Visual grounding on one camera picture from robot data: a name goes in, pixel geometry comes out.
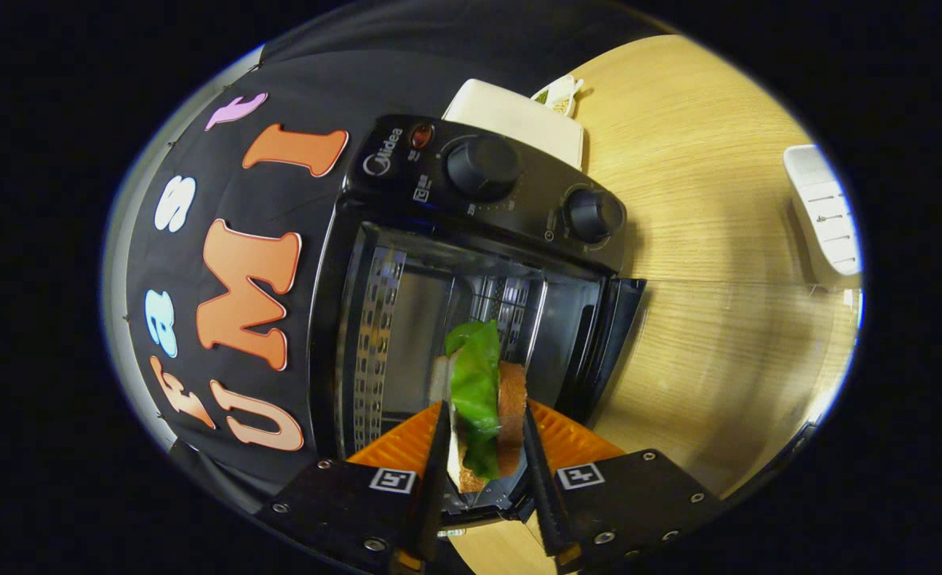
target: black knob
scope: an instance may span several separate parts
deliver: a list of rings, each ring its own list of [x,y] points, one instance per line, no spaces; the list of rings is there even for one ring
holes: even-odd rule
[[[620,229],[626,215],[620,200],[605,189],[578,189],[566,199],[566,219],[570,222],[570,233],[588,244],[597,244]]]
[[[521,161],[510,142],[499,136],[475,136],[446,157],[446,173],[460,193],[472,200],[502,200],[521,177]]]

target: letter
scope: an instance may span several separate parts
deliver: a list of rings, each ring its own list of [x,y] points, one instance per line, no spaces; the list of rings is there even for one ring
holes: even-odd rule
[[[282,124],[272,124],[244,154],[244,168],[251,168],[258,161],[280,161],[303,166],[315,178],[321,178],[335,166],[349,139],[350,134],[343,130],[325,135],[302,134],[285,132]]]
[[[252,101],[240,103],[243,99],[244,96],[240,96],[234,99],[234,101],[229,102],[228,105],[223,105],[222,108],[216,109],[215,113],[212,113],[211,120],[208,120],[208,124],[205,126],[205,132],[211,130],[215,124],[240,120],[241,117],[254,112],[255,109],[258,109],[259,105],[262,105],[262,103],[268,99],[268,93],[262,92],[254,96]]]
[[[157,382],[160,383],[161,390],[165,392],[172,408],[178,414],[185,412],[187,415],[200,419],[209,428],[215,429],[215,422],[212,421],[211,415],[208,415],[204,405],[201,405],[201,400],[196,394],[190,392],[183,395],[183,383],[179,383],[179,379],[174,378],[173,375],[161,371],[161,361],[157,360],[157,357],[152,356],[150,364],[152,364],[154,376],[156,376]]]
[[[250,411],[251,414],[258,414],[271,419],[280,428],[276,433],[266,432],[266,430],[245,426],[244,423],[238,422],[236,418],[230,415],[227,416],[225,421],[229,424],[229,430],[236,436],[236,439],[244,443],[256,443],[273,449],[281,449],[282,451],[296,451],[304,446],[304,434],[301,432],[300,426],[284,410],[271,403],[227,391],[222,387],[222,383],[216,382],[215,379],[211,381],[211,388],[215,401],[218,401],[219,407],[222,409],[226,411],[233,409]]]
[[[275,327],[267,334],[248,330],[285,317],[285,308],[261,291],[252,278],[271,284],[277,294],[291,290],[300,245],[299,233],[287,233],[276,240],[234,232],[222,219],[212,222],[205,239],[205,265],[229,291],[197,306],[201,346],[212,349],[219,343],[264,358],[277,371],[285,369],[285,334]]]
[[[193,203],[193,194],[197,190],[197,182],[193,178],[183,178],[176,176],[165,184],[165,191],[161,193],[161,199],[157,201],[157,208],[154,209],[154,227],[165,229],[169,226],[169,232],[179,232],[186,222],[186,211],[190,209]]]
[[[175,313],[172,298],[167,291],[158,295],[157,291],[148,290],[145,295],[145,317],[148,318],[148,333],[153,341],[161,345],[168,357],[176,357],[176,334],[172,331]]]

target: wooden table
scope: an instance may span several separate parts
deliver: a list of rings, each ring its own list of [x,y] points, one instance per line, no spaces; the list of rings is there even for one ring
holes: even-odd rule
[[[861,322],[861,290],[814,287],[782,153],[810,143],[762,88],[680,36],[626,44],[570,72],[584,171],[634,237],[649,280],[592,429],[656,448],[720,498],[829,408]],[[482,574],[554,573],[534,518],[451,538]]]

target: lettuce leaf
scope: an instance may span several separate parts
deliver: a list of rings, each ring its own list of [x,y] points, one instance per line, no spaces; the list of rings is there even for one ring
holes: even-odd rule
[[[446,335],[446,355],[460,350],[449,381],[450,399],[467,440],[463,466],[478,477],[499,476],[499,329],[495,321],[461,323]]]

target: white container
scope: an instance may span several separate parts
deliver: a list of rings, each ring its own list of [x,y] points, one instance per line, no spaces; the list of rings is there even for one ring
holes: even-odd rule
[[[577,99],[574,95],[580,91],[584,80],[574,81],[574,77],[566,75],[553,80],[548,86],[535,92],[532,101],[544,105],[545,108],[561,113],[563,116],[573,117],[577,109]]]
[[[784,150],[784,167],[815,281],[830,291],[860,287],[857,226],[828,161],[815,145],[795,145]]]
[[[514,138],[581,168],[584,128],[573,117],[552,113],[546,106],[506,88],[467,80],[449,102],[442,119]]]

